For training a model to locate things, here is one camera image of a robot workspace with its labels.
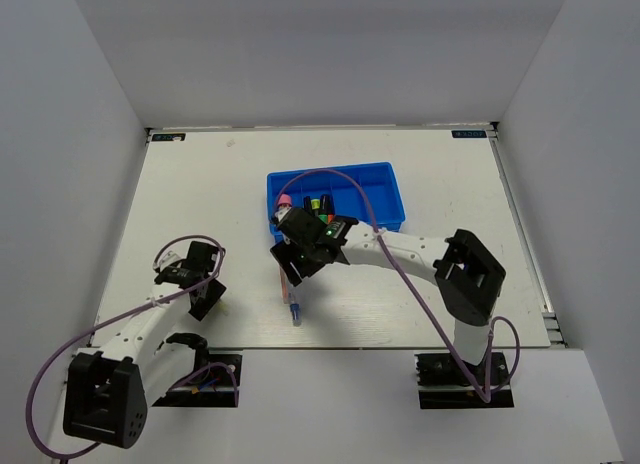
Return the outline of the tan pencil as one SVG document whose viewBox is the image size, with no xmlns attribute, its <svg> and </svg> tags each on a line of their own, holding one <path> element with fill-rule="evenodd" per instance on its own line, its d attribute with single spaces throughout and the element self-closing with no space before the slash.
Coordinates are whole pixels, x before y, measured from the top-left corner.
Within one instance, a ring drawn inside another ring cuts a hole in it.
<svg viewBox="0 0 640 464">
<path fill-rule="evenodd" d="M 282 269 L 279 269 L 279 277 L 280 277 L 282 301 L 284 304 L 288 305 L 289 301 L 288 301 L 287 281 L 286 281 L 286 275 L 284 274 Z"/>
</svg>

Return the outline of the orange cap black highlighter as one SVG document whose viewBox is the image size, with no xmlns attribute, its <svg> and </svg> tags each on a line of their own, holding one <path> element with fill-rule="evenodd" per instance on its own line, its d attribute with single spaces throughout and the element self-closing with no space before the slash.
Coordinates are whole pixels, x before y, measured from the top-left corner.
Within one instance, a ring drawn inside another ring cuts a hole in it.
<svg viewBox="0 0 640 464">
<path fill-rule="evenodd" d="M 334 205 L 332 197 L 329 194 L 323 194 L 320 198 L 320 214 L 326 214 L 328 216 L 328 222 L 330 223 L 334 217 Z"/>
</svg>

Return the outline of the crayon bottle pink cap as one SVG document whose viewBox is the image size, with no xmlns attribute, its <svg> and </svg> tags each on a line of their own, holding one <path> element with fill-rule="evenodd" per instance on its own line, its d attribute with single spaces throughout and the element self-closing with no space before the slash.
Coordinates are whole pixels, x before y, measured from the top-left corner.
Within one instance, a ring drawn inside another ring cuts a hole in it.
<svg viewBox="0 0 640 464">
<path fill-rule="evenodd" d="M 276 207 L 277 207 L 276 211 L 281 207 L 293 208 L 292 198 L 288 194 L 282 194 L 277 201 Z"/>
</svg>

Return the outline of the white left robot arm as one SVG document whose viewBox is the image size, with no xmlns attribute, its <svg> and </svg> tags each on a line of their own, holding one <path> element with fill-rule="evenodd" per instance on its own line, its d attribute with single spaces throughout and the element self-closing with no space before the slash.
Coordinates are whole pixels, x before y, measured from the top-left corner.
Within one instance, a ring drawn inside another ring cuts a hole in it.
<svg viewBox="0 0 640 464">
<path fill-rule="evenodd" d="M 176 385 L 211 371 L 207 340 L 179 331 L 202 321 L 226 288 L 217 277 L 224 249 L 190 243 L 185 257 L 158 256 L 150 308 L 133 315 L 95 351 L 80 351 L 69 369 L 63 412 L 66 435 L 123 449 L 140 438 L 149 408 Z"/>
</svg>

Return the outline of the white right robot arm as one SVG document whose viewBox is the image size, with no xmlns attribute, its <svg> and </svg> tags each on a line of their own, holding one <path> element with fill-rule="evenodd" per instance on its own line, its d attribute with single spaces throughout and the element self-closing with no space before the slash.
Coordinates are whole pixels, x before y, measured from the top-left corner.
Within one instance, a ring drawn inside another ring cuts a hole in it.
<svg viewBox="0 0 640 464">
<path fill-rule="evenodd" d="M 486 373 L 490 321 L 506 271 L 474 233 L 459 229 L 448 238 L 411 236 L 376 230 L 352 217 L 325 223 L 298 207 L 277 211 L 271 221 L 283 236 L 271 254 L 291 287 L 335 263 L 423 279 L 438 288 L 454 318 L 453 374 L 472 383 Z"/>
</svg>

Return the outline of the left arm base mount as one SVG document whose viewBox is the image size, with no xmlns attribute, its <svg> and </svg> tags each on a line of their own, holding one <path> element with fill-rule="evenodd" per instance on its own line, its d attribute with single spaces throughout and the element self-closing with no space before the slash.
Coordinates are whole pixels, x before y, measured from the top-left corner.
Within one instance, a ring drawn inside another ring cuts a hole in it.
<svg viewBox="0 0 640 464">
<path fill-rule="evenodd" d="M 243 355 L 210 354 L 209 361 L 226 365 L 234 374 L 232 380 L 221 366 L 212 366 L 189 383 L 170 390 L 154 403 L 163 408 L 236 408 L 239 404 Z"/>
</svg>

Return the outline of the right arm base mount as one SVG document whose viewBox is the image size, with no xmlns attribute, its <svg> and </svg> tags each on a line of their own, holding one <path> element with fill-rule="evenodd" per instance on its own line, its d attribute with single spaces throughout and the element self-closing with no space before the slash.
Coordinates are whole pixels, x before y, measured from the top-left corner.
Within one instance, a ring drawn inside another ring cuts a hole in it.
<svg viewBox="0 0 640 464">
<path fill-rule="evenodd" d="M 492 353 L 490 386 L 492 397 L 485 403 L 448 353 L 415 355 L 419 406 L 421 410 L 469 410 L 514 408 L 507 360 L 502 352 Z"/>
</svg>

